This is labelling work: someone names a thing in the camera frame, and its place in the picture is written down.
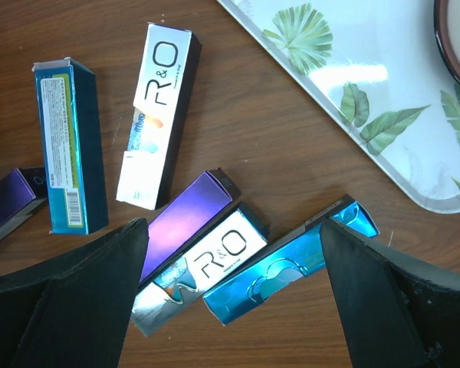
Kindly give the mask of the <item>purple toothpaste box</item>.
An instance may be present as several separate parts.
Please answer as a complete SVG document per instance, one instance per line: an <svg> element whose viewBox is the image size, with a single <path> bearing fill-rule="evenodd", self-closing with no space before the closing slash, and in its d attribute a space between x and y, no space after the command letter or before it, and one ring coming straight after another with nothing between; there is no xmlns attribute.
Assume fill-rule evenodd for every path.
<svg viewBox="0 0 460 368"><path fill-rule="evenodd" d="M0 241L47 202L43 166L15 168L0 180Z"/></svg>
<svg viewBox="0 0 460 368"><path fill-rule="evenodd" d="M220 168L197 177L148 224L148 245L140 283L148 281L189 240L241 195Z"/></svg>

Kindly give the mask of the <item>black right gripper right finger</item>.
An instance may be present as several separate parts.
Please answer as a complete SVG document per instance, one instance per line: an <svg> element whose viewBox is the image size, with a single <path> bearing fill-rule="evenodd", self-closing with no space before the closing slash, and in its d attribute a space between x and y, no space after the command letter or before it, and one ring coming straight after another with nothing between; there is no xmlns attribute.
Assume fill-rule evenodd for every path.
<svg viewBox="0 0 460 368"><path fill-rule="evenodd" d="M331 218L320 240L354 367L460 367L460 274Z"/></svg>

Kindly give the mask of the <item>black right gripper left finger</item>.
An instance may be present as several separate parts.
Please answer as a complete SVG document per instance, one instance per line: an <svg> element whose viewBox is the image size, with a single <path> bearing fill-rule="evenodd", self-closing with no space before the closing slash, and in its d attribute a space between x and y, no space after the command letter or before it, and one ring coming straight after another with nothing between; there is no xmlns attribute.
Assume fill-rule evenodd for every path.
<svg viewBox="0 0 460 368"><path fill-rule="evenodd" d="M0 276L0 367L116 367L148 240L135 218Z"/></svg>

